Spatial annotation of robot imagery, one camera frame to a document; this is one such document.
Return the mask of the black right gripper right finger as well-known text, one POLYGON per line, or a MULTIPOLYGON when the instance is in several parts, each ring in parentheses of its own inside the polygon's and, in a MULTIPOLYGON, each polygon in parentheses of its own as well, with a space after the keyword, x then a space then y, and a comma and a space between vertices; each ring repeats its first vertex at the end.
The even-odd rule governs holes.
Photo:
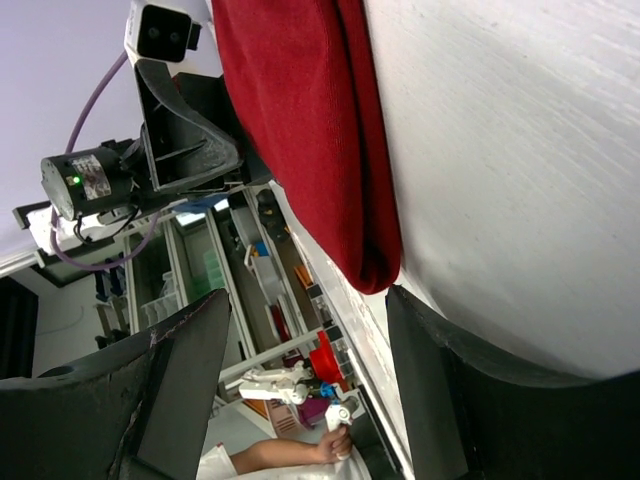
POLYGON ((419 479, 635 479, 639 376, 537 365, 449 322, 400 286, 389 338, 419 479))

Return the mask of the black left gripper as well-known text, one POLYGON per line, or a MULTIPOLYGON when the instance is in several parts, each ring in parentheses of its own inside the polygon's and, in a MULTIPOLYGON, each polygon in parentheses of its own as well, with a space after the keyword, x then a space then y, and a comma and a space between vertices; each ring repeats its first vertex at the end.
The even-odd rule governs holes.
POLYGON ((222 76, 180 72, 160 61, 134 66, 144 122, 122 155, 132 198, 198 198, 268 182, 222 76))

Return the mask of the operator hand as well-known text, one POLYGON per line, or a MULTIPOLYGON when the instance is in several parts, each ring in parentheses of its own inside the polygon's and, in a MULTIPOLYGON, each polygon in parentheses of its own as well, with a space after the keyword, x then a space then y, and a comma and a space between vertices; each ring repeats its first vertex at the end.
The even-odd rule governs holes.
POLYGON ((351 455, 352 448, 349 428, 342 425, 322 436, 315 447, 315 458, 322 464, 337 463, 346 460, 351 455))

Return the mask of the dark red t shirt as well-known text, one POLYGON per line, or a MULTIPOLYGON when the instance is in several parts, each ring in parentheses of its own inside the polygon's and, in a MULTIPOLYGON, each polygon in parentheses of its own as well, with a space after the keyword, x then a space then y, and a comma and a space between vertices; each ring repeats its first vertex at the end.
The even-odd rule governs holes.
POLYGON ((237 117, 301 225, 354 289, 389 287, 401 233, 364 6, 216 1, 237 117))

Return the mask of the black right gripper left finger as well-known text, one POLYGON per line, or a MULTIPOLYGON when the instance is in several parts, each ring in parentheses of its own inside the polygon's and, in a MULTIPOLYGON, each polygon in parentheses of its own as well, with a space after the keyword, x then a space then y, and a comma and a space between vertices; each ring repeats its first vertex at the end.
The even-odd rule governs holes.
POLYGON ((215 290, 39 377, 3 380, 2 478, 195 478, 230 314, 215 290))

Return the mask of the operator forearm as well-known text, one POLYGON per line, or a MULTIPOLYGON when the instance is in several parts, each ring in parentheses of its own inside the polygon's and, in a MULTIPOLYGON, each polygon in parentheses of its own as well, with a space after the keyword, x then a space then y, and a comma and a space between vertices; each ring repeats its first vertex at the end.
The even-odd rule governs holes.
POLYGON ((288 439, 259 441, 230 459, 238 475, 323 462, 317 445, 288 439))

